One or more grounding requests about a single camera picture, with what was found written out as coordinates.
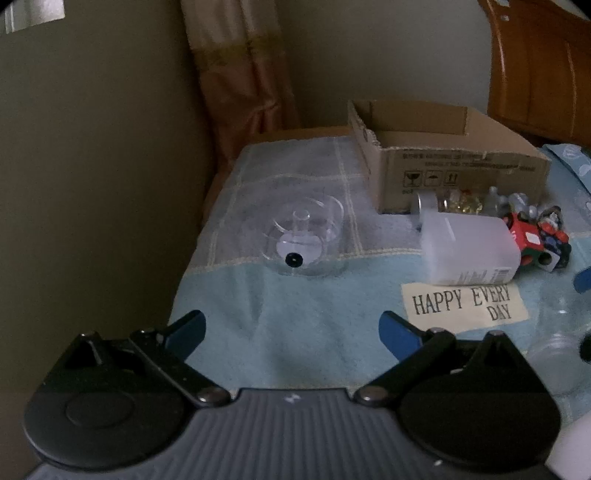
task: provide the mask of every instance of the white plastic bottle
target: white plastic bottle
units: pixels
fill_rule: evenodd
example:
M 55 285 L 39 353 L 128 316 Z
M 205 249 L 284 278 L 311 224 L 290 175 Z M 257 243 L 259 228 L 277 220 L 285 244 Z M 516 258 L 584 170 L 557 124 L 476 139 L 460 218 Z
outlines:
M 425 212 L 421 248 L 433 285 L 506 283 L 521 262 L 505 222 L 490 216 Z

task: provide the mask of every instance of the white object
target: white object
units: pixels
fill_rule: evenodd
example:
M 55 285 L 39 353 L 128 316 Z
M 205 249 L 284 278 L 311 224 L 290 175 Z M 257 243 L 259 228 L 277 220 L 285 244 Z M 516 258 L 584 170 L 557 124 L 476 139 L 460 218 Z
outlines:
M 507 283 L 521 261 L 505 222 L 489 216 L 425 212 L 421 248 L 434 285 Z
M 525 238 L 527 238 L 527 241 L 531 244 L 534 244 L 534 245 L 541 245 L 542 244 L 542 242 L 540 241 L 540 237 L 538 235 L 536 235 L 535 233 L 526 232 Z
M 527 210 L 530 219 L 536 220 L 538 218 L 538 207 L 535 205 L 530 205 L 529 209 Z
M 423 217 L 427 211 L 439 211 L 437 193 L 435 193 L 435 190 L 418 190 L 414 193 L 410 206 L 411 223 L 417 230 L 421 229 Z
M 591 413 L 565 428 L 546 461 L 546 465 L 562 480 L 591 478 Z
M 554 270 L 554 267 L 560 261 L 560 256 L 555 254 L 554 252 L 545 249 L 542 254 L 537 258 L 535 264 L 537 267 L 540 267 L 542 270 L 546 270 L 547 272 L 551 272 Z
M 301 255 L 303 265 L 309 265 L 322 255 L 322 240 L 309 233 L 294 235 L 287 232 L 277 242 L 277 253 L 283 258 L 290 253 L 296 253 Z

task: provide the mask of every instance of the curtain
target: curtain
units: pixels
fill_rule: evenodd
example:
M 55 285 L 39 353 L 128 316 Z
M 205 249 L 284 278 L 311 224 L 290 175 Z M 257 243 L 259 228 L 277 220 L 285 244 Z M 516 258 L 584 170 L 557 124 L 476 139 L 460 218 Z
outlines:
M 298 127 L 274 0 L 183 0 L 219 170 L 250 137 Z

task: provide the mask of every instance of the barcode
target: barcode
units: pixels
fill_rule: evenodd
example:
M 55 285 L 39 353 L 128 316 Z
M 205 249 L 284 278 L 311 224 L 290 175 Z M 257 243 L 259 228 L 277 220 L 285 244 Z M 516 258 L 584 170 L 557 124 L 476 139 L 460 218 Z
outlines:
M 509 274 L 509 268 L 502 268 L 500 270 L 495 270 L 495 273 L 492 277 L 491 283 L 504 283 L 508 274 Z
M 456 285 L 480 285 L 485 282 L 486 273 L 488 270 L 481 272 L 462 272 L 458 278 Z

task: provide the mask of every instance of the window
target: window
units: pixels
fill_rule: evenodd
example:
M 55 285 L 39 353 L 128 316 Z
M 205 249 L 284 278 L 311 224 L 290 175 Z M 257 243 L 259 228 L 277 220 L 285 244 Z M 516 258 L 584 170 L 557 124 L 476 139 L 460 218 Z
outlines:
M 0 35 L 65 16 L 64 0 L 15 0 L 0 14 Z

